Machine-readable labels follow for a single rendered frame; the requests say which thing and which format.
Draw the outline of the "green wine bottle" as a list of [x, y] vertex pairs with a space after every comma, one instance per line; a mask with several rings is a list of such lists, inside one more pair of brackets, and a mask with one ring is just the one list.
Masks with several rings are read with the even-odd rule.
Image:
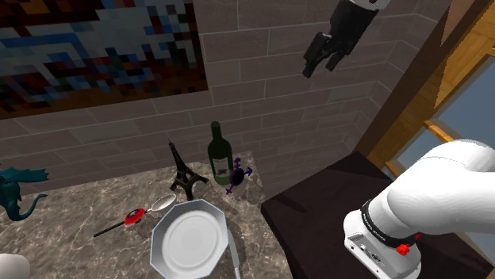
[[221, 124], [218, 121], [213, 121], [210, 127], [213, 138], [207, 150], [213, 177], [217, 184], [229, 185], [230, 175], [233, 172], [232, 147], [223, 138]]

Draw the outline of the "teal dragon figure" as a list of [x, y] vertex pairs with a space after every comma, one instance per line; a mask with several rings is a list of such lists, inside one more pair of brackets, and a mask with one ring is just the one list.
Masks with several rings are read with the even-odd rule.
[[7, 216], [12, 221], [22, 221], [28, 218], [34, 211], [39, 199], [47, 194], [41, 193], [33, 200], [29, 210], [20, 214], [20, 206], [17, 204], [21, 199], [21, 188], [19, 183], [44, 182], [48, 180], [45, 169], [18, 170], [13, 167], [0, 170], [0, 205], [6, 210]]

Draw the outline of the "dark robot stand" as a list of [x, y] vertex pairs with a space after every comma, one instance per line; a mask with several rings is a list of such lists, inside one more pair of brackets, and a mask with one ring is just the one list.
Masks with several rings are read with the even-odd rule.
[[[294, 279], [377, 279], [343, 244], [343, 220], [391, 184], [358, 152], [264, 201]], [[455, 234], [422, 235], [418, 279], [486, 279], [493, 266]]]

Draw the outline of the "white octagonal plate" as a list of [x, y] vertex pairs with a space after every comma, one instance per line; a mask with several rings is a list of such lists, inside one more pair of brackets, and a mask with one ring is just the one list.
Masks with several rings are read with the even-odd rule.
[[208, 277], [227, 246], [224, 212], [203, 199], [188, 201], [152, 230], [150, 264], [164, 279]]

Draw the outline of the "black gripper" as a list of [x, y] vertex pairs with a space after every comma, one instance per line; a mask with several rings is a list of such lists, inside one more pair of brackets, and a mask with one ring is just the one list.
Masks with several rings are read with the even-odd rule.
[[325, 68], [333, 71], [352, 52], [377, 13], [378, 10], [365, 9], [351, 0], [339, 0], [330, 18], [329, 34], [318, 32], [305, 52], [302, 74], [310, 78], [318, 64], [326, 58]]

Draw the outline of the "wooden framed window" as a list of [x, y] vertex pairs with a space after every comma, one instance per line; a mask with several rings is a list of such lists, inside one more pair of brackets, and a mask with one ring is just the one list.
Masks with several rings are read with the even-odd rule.
[[396, 156], [422, 128], [442, 143], [457, 139], [435, 115], [489, 57], [495, 0], [452, 0], [355, 150], [399, 175]]

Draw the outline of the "white rounded object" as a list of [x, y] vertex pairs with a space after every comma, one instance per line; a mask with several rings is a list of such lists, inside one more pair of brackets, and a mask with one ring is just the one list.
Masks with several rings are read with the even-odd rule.
[[19, 254], [0, 254], [0, 279], [29, 279], [29, 260]]

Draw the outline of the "black tower figure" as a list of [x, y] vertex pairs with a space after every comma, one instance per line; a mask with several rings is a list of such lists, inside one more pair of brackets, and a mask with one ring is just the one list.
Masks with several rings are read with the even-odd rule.
[[173, 155], [177, 168], [177, 173], [172, 185], [170, 186], [170, 190], [175, 191], [175, 189], [180, 186], [185, 190], [187, 200], [192, 201], [194, 199], [192, 193], [194, 183], [201, 181], [207, 184], [209, 182], [209, 179], [195, 173], [183, 162], [181, 156], [175, 148], [174, 143], [169, 141], [168, 145], [171, 149], [171, 153]]

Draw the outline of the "purple round arrowed toy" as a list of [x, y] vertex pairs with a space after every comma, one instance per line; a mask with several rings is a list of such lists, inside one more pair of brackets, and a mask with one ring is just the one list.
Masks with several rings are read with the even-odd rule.
[[226, 195], [232, 193], [233, 188], [240, 185], [246, 175], [250, 176], [252, 174], [253, 169], [251, 167], [248, 167], [246, 170], [242, 169], [240, 162], [240, 158], [234, 159], [234, 170], [229, 176], [230, 186], [225, 189]]

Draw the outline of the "colourful pixelated wall picture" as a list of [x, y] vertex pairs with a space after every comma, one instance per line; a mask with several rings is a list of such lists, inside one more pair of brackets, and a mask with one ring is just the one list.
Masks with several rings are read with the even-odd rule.
[[0, 120], [207, 87], [192, 0], [0, 0]]

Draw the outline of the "silver knife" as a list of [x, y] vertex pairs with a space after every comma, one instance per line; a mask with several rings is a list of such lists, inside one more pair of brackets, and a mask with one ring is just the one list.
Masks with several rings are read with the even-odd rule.
[[229, 243], [229, 249], [231, 251], [232, 264], [234, 267], [236, 279], [241, 279], [239, 255], [238, 255], [238, 251], [236, 248], [235, 239], [234, 239], [233, 234], [230, 230], [228, 230], [228, 243]]

